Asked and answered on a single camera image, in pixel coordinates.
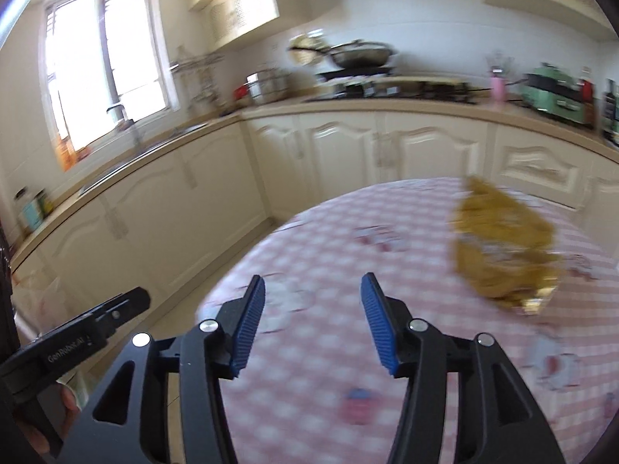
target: human hand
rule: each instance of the human hand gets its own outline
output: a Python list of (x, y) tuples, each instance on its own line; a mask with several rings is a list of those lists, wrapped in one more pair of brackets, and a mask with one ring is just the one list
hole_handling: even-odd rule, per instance
[[(60, 396), (63, 400), (65, 409), (64, 422), (60, 429), (60, 437), (65, 439), (69, 433), (69, 429), (79, 416), (80, 409), (75, 401), (75, 396), (73, 396), (73, 393), (68, 387), (61, 387)], [(50, 444), (47, 438), (44, 437), (38, 429), (20, 420), (16, 420), (15, 423), (22, 430), (26, 439), (30, 442), (30, 445), (32, 445), (39, 455), (49, 452)]]

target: silver bolt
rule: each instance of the silver bolt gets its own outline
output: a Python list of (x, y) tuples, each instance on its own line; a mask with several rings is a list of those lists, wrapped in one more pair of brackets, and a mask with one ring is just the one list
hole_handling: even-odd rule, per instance
[(131, 341), (136, 347), (144, 347), (150, 342), (150, 335), (148, 333), (138, 333)]
[(409, 328), (413, 331), (425, 331), (428, 329), (428, 323), (423, 319), (413, 319), (413, 321), (409, 323)]
[(489, 333), (482, 333), (477, 337), (477, 341), (484, 347), (490, 347), (494, 345), (494, 336)]
[(207, 319), (206, 321), (202, 321), (200, 323), (200, 330), (204, 333), (212, 333), (213, 331), (219, 328), (219, 323), (214, 319)]

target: round table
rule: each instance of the round table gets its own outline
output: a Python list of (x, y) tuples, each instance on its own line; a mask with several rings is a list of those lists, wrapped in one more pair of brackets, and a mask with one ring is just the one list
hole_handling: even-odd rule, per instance
[[(552, 221), (569, 272), (543, 314), (523, 317), (478, 296), (453, 269), (450, 221), (462, 180), (379, 184), (329, 200), (273, 232), (206, 297), (199, 321), (241, 297), (253, 274), (266, 304), (247, 368), (222, 381), (244, 464), (380, 464), (406, 380), (379, 362), (360, 303), (361, 277), (444, 334), (493, 334), (527, 382), (569, 464), (618, 407), (619, 275), (558, 210), (510, 192)], [(441, 463), (453, 462), (457, 377), (450, 374)]]

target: baseboard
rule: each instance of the baseboard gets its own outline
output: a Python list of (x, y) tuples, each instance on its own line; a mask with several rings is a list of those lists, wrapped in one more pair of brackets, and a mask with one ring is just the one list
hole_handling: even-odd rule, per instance
[(183, 299), (188, 297), (192, 291), (196, 290), (203, 282), (211, 277), (217, 270), (219, 270), (224, 264), (228, 263), (239, 252), (250, 245), (254, 240), (258, 239), (265, 233), (271, 232), (274, 226), (277, 224), (276, 220), (267, 218), (262, 221), (257, 227), (252, 229), (248, 234), (244, 235), (238, 242), (228, 248), (222, 255), (213, 260), (206, 268), (202, 269), (194, 278), (183, 287), (170, 296), (165, 302), (162, 302), (142, 321), (135, 327), (128, 328), (127, 330), (118, 330), (116, 333), (122, 333), (123, 339), (110, 349), (104, 349), (95, 356), (92, 356), (87, 361), (84, 361), (80, 365), (80, 370), (87, 372), (97, 379), (103, 377), (105, 371), (112, 364), (116, 356), (120, 353), (123, 347), (129, 340), (129, 337), (134, 336), (136, 333), (142, 331), (148, 331), (157, 321), (168, 314), (175, 306), (177, 306)]

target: sink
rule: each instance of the sink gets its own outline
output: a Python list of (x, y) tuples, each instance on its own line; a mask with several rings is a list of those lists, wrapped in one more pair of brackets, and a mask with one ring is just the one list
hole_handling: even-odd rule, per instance
[(103, 183), (108, 178), (111, 178), (115, 174), (117, 174), (120, 171), (122, 171), (128, 165), (131, 165), (135, 160), (139, 159), (140, 157), (148, 155), (149, 153), (155, 151), (157, 148), (162, 147), (163, 145), (166, 145), (169, 142), (172, 142), (172, 141), (178, 139), (181, 136), (185, 136), (185, 134), (189, 134), (190, 132), (193, 132), (194, 130), (201, 129), (202, 127), (205, 127), (206, 125), (208, 125), (208, 122), (207, 123), (200, 123), (198, 125), (192, 125), (190, 127), (184, 128), (184, 129), (175, 130), (170, 137), (168, 137), (168, 138), (166, 138), (166, 139), (164, 139), (162, 141), (153, 143), (151, 145), (148, 145), (148, 146), (142, 148), (140, 150), (140, 152), (137, 153), (134, 157), (132, 157), (132, 158), (130, 158), (128, 160), (124, 160), (122, 162), (119, 162), (117, 164), (114, 164), (112, 167), (109, 167), (105, 171), (103, 171), (102, 173), (98, 174), (96, 177), (94, 177), (90, 182), (86, 183), (80, 189), (79, 195), (80, 196), (84, 195), (89, 190), (92, 190), (94, 187), (100, 185), (101, 183)]

